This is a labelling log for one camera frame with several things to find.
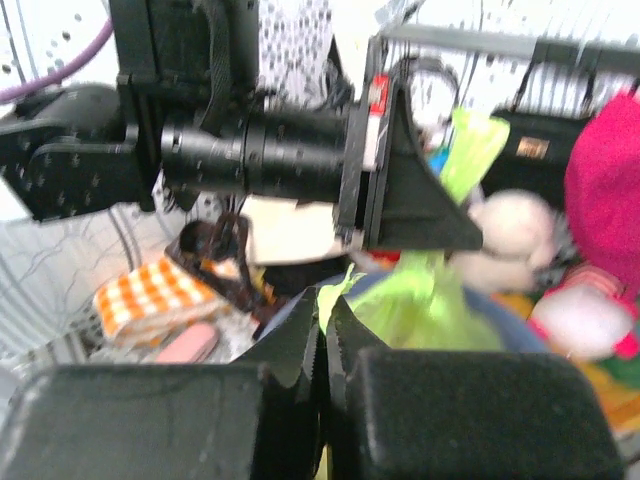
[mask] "blue bowl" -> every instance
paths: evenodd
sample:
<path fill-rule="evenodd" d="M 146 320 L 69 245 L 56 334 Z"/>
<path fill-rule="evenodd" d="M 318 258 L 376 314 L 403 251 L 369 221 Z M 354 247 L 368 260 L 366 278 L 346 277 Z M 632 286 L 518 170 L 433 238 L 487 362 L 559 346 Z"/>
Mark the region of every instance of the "blue bowl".
<path fill-rule="evenodd" d="M 385 273 L 370 273 L 363 276 L 356 284 L 351 288 L 349 293 L 345 295 L 348 300 L 356 295 L 359 295 L 373 285 L 384 279 L 387 275 Z M 337 285 L 343 280 L 343 276 L 332 277 L 322 283 L 322 285 Z M 467 305 L 478 313 L 484 315 L 489 324 L 495 328 L 495 330 L 502 337 L 505 347 L 512 352 L 547 352 L 546 345 L 535 336 L 535 334 L 529 330 L 529 328 L 522 322 L 520 318 L 504 309 L 493 300 L 485 295 L 477 293 L 473 290 L 465 288 L 464 290 Z M 269 325 L 264 329 L 260 339 L 263 339 L 270 332 L 278 328 L 278 326 L 289 316 L 291 310 L 295 304 L 300 300 L 302 294 L 293 298 L 273 317 Z"/>

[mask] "lime green plastic bag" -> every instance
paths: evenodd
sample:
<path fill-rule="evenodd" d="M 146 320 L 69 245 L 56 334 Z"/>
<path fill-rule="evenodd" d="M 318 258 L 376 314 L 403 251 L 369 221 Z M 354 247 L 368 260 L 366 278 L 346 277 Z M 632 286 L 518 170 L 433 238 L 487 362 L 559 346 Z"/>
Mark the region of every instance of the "lime green plastic bag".
<path fill-rule="evenodd" d="M 453 112 L 452 120 L 455 137 L 440 179 L 460 204 L 502 151 L 509 124 L 462 109 Z M 323 329 L 326 312 L 355 281 L 349 272 L 341 285 L 321 289 Z M 367 328 L 394 348 L 502 349 L 500 336 L 467 307 L 462 284 L 440 251 L 403 252 L 393 273 L 351 300 L 350 306 Z"/>

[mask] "orange checkered cloth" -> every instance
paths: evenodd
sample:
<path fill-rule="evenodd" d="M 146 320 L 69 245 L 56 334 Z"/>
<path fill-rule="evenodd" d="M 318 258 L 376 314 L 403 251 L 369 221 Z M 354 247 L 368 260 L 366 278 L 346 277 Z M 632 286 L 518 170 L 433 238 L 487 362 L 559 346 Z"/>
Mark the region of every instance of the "orange checkered cloth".
<path fill-rule="evenodd" d="M 205 268 L 221 277 L 238 275 L 231 261 Z M 177 328 L 233 308 L 166 257 L 107 283 L 96 292 L 93 304 L 106 339 L 132 347 L 158 346 Z"/>

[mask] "black bag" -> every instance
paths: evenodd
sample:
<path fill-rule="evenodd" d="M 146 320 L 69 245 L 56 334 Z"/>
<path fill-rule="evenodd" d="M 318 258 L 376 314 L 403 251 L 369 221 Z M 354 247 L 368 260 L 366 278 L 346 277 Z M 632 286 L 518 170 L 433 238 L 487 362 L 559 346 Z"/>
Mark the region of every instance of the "black bag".
<path fill-rule="evenodd" d="M 595 75 L 589 74 L 578 118 L 518 111 L 529 78 L 529 65 L 509 108 L 493 112 L 511 125 L 509 138 L 481 182 L 485 195 L 517 188 L 540 195 L 551 207 L 564 210 L 564 174 L 578 136 L 592 118 Z"/>

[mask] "pink eraser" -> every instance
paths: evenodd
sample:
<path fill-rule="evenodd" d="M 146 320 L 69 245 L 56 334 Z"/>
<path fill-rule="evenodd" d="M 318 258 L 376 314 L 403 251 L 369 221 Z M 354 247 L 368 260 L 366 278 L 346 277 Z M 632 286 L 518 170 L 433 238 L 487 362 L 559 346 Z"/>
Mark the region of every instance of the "pink eraser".
<path fill-rule="evenodd" d="M 199 363 L 204 361 L 218 343 L 217 330 L 208 323 L 196 323 L 162 350 L 155 363 Z"/>

